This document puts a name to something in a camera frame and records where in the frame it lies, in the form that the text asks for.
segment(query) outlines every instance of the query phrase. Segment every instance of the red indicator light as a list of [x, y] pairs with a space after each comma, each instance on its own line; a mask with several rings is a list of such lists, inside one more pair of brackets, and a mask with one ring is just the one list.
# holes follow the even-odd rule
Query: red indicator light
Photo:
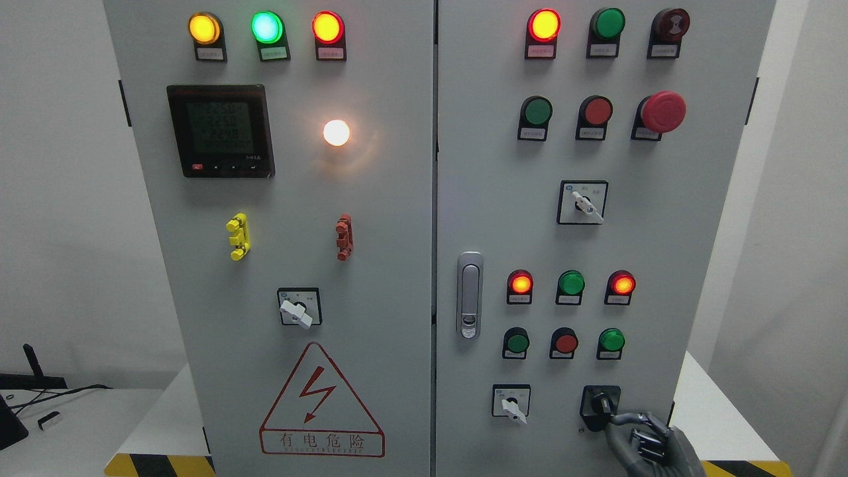
[[527, 22], [530, 36], [537, 42], [549, 42], [560, 34], [560, 14], [552, 8], [541, 8]]
[[312, 19], [312, 32], [319, 42], [332, 44], [339, 41], [344, 35], [344, 22], [342, 17], [331, 11], [319, 12]]
[[610, 288], [618, 295], [630, 295], [636, 288], [636, 279], [627, 272], [619, 272], [612, 276]]
[[533, 289], [533, 278], [527, 272], [513, 272], [510, 276], [510, 289], [523, 295]]

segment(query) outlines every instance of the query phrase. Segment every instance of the robotic hand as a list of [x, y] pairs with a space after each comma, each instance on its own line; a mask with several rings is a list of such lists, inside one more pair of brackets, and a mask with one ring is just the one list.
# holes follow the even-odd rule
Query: robotic hand
[[[628, 439], [628, 433], [618, 428], [624, 424], [642, 424], [651, 432], [633, 428]], [[628, 477], [706, 477], [683, 431], [667, 427], [650, 412], [612, 414], [604, 431]]]

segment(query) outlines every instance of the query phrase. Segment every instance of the yellow indicator light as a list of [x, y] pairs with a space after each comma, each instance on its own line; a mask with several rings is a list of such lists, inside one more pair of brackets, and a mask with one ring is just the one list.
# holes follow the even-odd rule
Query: yellow indicator light
[[556, 10], [543, 8], [530, 17], [530, 36], [538, 42], [549, 42], [560, 33], [560, 15]]
[[188, 19], [188, 32], [195, 42], [209, 45], [220, 37], [220, 22], [208, 12], [197, 12]]
[[342, 120], [332, 120], [324, 125], [324, 140], [331, 146], [344, 146], [350, 139], [350, 127]]
[[329, 11], [319, 12], [312, 19], [312, 32], [322, 43], [335, 43], [342, 38], [344, 22], [342, 17]]

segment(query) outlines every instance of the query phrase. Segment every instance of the gray metal panel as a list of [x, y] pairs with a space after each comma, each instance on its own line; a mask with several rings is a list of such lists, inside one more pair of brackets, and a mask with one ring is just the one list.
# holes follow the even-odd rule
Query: gray metal panel
[[[432, 3], [104, 3], [218, 475], [429, 475]], [[259, 62], [250, 19], [266, 8], [291, 61]], [[346, 63], [315, 61], [310, 22], [327, 8], [344, 18]], [[195, 61], [196, 11], [221, 19], [229, 63]], [[165, 87], [197, 83], [265, 85], [275, 177], [182, 176]], [[333, 150], [321, 128], [336, 118], [352, 138]], [[253, 248], [233, 262], [224, 225], [237, 212]], [[346, 263], [342, 213], [355, 230]], [[281, 326], [279, 287], [320, 288], [324, 323]], [[259, 427], [311, 340], [382, 426], [384, 458], [261, 453]]]
[[[581, 431], [586, 384], [620, 385], [622, 410], [668, 414], [773, 4], [621, 0], [619, 58], [585, 59], [589, 19], [603, 3], [439, 3], [438, 475], [622, 474], [602, 433]], [[557, 58], [525, 60], [527, 18], [542, 7], [562, 16]], [[648, 60], [651, 21], [668, 7], [691, 14], [681, 56]], [[685, 121], [660, 143], [631, 141], [639, 102], [665, 89], [685, 97]], [[516, 141], [522, 101], [534, 94], [554, 106], [546, 143]], [[578, 142], [577, 110], [592, 94], [615, 112], [604, 142]], [[564, 179], [609, 181], [603, 225], [556, 225]], [[476, 340], [454, 325], [456, 260], [466, 250], [486, 261]], [[535, 279], [532, 305], [505, 304], [518, 268]], [[557, 278], [569, 269], [586, 278], [583, 304], [556, 306]], [[605, 306], [619, 269], [636, 277], [633, 304]], [[529, 334], [526, 360], [500, 357], [513, 326]], [[562, 326], [580, 339], [572, 361], [548, 358]], [[609, 327], [627, 337], [620, 362], [595, 360]], [[496, 383], [533, 387], [527, 426], [490, 416]]]

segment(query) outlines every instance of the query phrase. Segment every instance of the lit indicator light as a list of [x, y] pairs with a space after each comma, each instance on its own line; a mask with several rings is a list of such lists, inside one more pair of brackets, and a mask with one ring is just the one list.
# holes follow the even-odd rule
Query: lit indicator light
[[220, 37], [220, 22], [210, 13], [198, 12], [188, 19], [188, 32], [195, 42], [210, 45]]
[[551, 8], [536, 10], [528, 23], [530, 36], [537, 42], [549, 42], [560, 34], [560, 14]]
[[282, 38], [282, 20], [273, 12], [257, 12], [250, 22], [250, 28], [257, 42], [270, 45]]
[[324, 140], [331, 146], [344, 146], [350, 139], [350, 127], [342, 120], [332, 120], [324, 125]]
[[629, 295], [634, 288], [636, 288], [636, 280], [633, 280], [633, 277], [620, 275], [612, 280], [612, 289], [619, 295]]
[[524, 271], [513, 272], [510, 277], [510, 288], [513, 293], [523, 295], [533, 289], [533, 278]]
[[335, 43], [344, 34], [342, 17], [330, 11], [319, 12], [312, 19], [312, 32], [315, 33], [315, 38], [322, 43]]

